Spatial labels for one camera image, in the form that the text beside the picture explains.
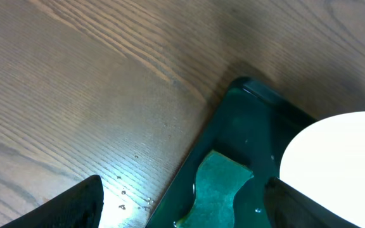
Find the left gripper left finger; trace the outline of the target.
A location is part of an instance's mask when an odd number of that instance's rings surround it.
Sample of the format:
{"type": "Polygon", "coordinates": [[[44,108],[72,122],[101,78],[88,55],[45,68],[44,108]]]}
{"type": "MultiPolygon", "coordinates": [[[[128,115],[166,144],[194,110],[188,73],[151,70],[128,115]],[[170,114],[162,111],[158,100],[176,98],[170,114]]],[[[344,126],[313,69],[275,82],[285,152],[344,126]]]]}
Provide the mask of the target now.
{"type": "Polygon", "coordinates": [[[1,228],[98,228],[103,198],[101,177],[92,175],[1,228]]]}

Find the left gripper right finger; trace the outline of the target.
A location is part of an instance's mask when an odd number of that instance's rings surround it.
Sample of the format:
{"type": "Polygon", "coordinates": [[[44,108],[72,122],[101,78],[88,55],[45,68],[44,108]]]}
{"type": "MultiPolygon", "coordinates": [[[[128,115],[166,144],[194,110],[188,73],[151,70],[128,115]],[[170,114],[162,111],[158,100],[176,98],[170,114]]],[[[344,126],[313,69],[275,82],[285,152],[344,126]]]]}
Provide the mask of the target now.
{"type": "Polygon", "coordinates": [[[357,228],[277,177],[265,184],[263,202],[273,228],[357,228]]]}

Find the white pink plate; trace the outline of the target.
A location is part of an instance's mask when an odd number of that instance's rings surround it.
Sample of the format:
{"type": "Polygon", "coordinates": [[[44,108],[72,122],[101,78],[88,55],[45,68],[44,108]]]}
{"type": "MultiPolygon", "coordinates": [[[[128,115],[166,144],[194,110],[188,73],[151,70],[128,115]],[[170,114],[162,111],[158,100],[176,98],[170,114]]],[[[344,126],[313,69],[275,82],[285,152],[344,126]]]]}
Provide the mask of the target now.
{"type": "Polygon", "coordinates": [[[325,118],[297,134],[283,153],[279,178],[365,227],[365,111],[325,118]]]}

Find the green sponge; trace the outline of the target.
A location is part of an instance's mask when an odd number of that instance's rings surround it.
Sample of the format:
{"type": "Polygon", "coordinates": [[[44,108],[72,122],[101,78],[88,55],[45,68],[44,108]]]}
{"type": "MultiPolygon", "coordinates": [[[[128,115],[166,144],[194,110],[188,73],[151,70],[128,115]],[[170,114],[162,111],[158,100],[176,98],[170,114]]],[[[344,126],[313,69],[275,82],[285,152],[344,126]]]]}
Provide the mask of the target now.
{"type": "Polygon", "coordinates": [[[253,178],[244,165],[212,150],[196,172],[195,200],[190,211],[175,223],[176,227],[227,228],[234,226],[234,198],[253,178]]]}

